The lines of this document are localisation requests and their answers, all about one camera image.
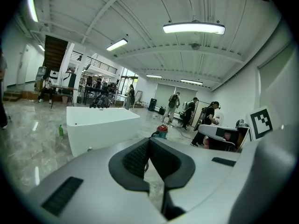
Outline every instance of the trash bin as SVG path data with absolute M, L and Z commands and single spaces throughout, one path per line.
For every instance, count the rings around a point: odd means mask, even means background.
M 67 96 L 62 96 L 62 104 L 67 104 Z

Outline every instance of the glossy floor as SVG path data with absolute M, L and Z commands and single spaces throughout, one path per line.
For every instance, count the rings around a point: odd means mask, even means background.
M 48 102 L 32 103 L 21 99 L 15 103 L 5 102 L 4 106 L 11 120 L 7 130 L 0 130 L 1 161 L 16 187 L 28 193 L 38 179 L 41 181 L 73 159 L 66 127 L 66 105 L 55 102 L 50 109 Z M 141 117 L 134 138 L 150 137 L 162 123 L 157 112 L 145 108 L 131 111 Z M 64 129 L 62 139 L 58 133 L 60 124 Z M 190 138 L 196 134 L 193 128 L 190 130 L 169 126 L 168 139 L 189 145 Z M 150 162 L 144 179 L 150 183 L 150 200 L 160 209 L 164 184 Z

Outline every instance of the fluorescent light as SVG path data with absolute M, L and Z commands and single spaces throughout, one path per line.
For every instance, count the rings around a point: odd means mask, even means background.
M 114 43 L 113 45 L 111 45 L 110 47 L 107 48 L 108 51 L 112 51 L 118 47 L 121 47 L 123 45 L 126 45 L 128 43 L 128 41 L 126 39 L 121 39 L 119 42 Z
M 42 49 L 42 51 L 45 51 L 45 49 L 43 48 L 42 45 L 38 45 L 40 49 Z
M 36 15 L 36 8 L 34 6 L 34 0 L 27 0 L 30 16 L 33 21 L 38 22 L 37 15 Z
M 182 22 L 163 26 L 165 33 L 171 32 L 209 32 L 223 35 L 225 26 L 213 23 L 202 22 Z
M 192 80 L 183 80 L 183 79 L 181 79 L 181 82 L 186 82 L 186 83 L 191 83 L 191 84 L 202 84 L 202 82 L 192 81 Z
M 162 76 L 152 76 L 152 75 L 146 75 L 146 76 L 150 78 L 162 78 Z

